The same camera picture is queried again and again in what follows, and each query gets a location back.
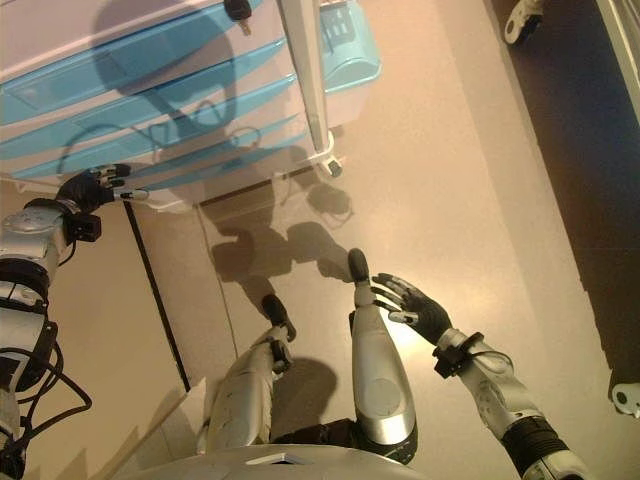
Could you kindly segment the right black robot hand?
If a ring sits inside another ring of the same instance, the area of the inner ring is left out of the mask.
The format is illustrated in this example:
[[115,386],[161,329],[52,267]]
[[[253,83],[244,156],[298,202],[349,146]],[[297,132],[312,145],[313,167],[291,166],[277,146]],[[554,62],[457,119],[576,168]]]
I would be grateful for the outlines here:
[[388,312],[390,321],[411,327],[432,345],[452,327],[446,310],[408,281],[388,273],[372,277],[374,304]]

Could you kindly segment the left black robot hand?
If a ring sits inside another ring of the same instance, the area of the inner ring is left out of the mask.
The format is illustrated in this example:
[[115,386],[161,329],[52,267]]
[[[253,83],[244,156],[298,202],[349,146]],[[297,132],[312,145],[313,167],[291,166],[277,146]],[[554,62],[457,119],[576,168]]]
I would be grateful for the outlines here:
[[61,185],[55,200],[73,213],[87,214],[115,201],[147,200],[148,191],[132,189],[126,185],[126,178],[130,173],[131,167],[125,164],[102,165],[83,170]]

